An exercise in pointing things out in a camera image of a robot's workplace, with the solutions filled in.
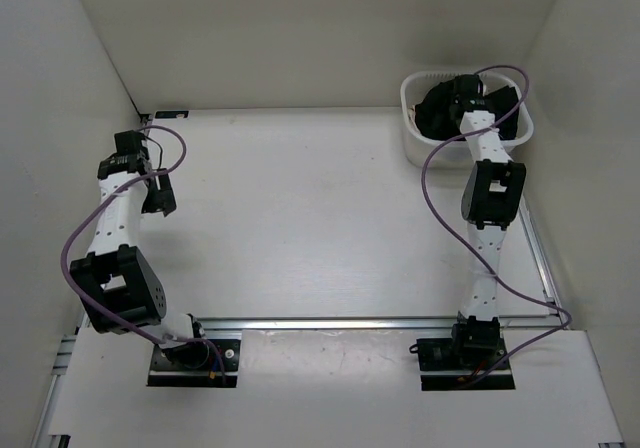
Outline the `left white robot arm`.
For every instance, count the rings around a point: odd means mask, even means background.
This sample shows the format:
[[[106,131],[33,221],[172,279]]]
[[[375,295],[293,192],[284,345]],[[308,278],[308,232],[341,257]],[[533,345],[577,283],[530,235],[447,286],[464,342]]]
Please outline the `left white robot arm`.
[[[99,164],[101,203],[88,219],[94,235],[84,257],[69,262],[66,278],[99,333],[139,330],[171,363],[187,370],[212,356],[201,323],[169,308],[164,288],[139,246],[143,215],[168,216],[177,203],[167,169],[153,164],[142,130],[119,132],[115,151]]]

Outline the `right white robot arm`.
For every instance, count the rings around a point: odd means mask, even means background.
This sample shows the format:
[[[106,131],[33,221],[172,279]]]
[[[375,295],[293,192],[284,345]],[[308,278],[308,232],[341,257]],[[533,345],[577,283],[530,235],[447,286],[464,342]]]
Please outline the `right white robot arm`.
[[[473,160],[461,202],[468,243],[473,248],[472,274],[452,328],[449,355],[455,364],[470,369],[487,366],[499,350],[496,274],[506,230],[516,217],[526,177],[526,168],[512,160],[497,130],[479,132],[496,121],[495,109],[483,90],[477,75],[456,77],[449,108],[452,121],[466,136]]]

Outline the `black trousers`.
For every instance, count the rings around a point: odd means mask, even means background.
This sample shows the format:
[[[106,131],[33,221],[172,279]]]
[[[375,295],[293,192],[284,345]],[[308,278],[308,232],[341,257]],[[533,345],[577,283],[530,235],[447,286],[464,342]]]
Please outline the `black trousers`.
[[[451,118],[449,113],[453,79],[436,85],[415,106],[415,125],[425,138],[444,141],[460,134],[462,118]],[[484,99],[487,103],[486,111],[493,114],[495,120],[501,119],[519,101],[515,88],[510,86],[484,93]]]

